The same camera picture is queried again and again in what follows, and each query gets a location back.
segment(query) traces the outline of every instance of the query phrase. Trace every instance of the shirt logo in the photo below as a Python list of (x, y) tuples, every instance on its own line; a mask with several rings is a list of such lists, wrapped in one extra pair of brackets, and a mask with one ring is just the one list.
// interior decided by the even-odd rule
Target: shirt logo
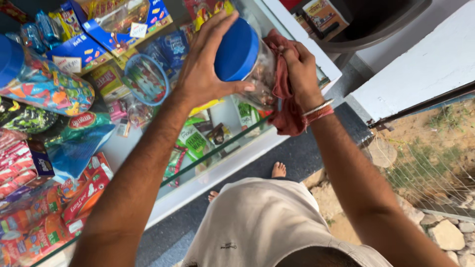
[(230, 249), (230, 248), (237, 249), (237, 247), (238, 246), (235, 243), (226, 243), (226, 244), (221, 245), (221, 249)]

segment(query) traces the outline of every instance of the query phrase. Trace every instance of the white wall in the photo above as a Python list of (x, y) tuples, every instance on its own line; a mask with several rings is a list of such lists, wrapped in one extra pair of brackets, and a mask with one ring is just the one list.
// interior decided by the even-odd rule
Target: white wall
[(375, 122), (475, 81), (475, 0), (347, 98)]
[(432, 5), (400, 32), (380, 44), (358, 51), (357, 54), (375, 73), (378, 73), (468, 1), (432, 0)]

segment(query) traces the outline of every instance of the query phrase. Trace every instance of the beige shirt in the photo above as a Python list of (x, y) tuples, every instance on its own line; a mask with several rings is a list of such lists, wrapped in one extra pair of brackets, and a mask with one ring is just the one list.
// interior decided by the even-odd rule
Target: beige shirt
[(307, 247), (333, 247), (362, 267), (391, 267), (376, 250), (340, 241), (307, 188), (292, 181), (246, 178), (223, 187), (208, 207), (184, 265), (274, 267)]

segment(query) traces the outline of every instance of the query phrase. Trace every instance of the bare foot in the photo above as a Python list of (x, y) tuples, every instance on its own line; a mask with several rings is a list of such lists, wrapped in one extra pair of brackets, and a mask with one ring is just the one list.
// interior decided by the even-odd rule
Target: bare foot
[(274, 164), (274, 168), (272, 169), (272, 178), (285, 177), (286, 174), (287, 169), (285, 168), (285, 165), (281, 162), (276, 162)]
[(211, 191), (211, 192), (209, 192), (208, 200), (211, 202), (211, 201), (213, 201), (213, 199), (215, 199), (218, 195), (219, 195), (218, 192), (216, 192), (216, 191)]

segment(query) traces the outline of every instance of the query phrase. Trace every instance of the wire mesh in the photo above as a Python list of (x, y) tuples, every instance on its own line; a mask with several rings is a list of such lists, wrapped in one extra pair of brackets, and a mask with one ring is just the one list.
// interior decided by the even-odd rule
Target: wire mesh
[(475, 221), (475, 101), (412, 114), (366, 150), (395, 193), (435, 214)]

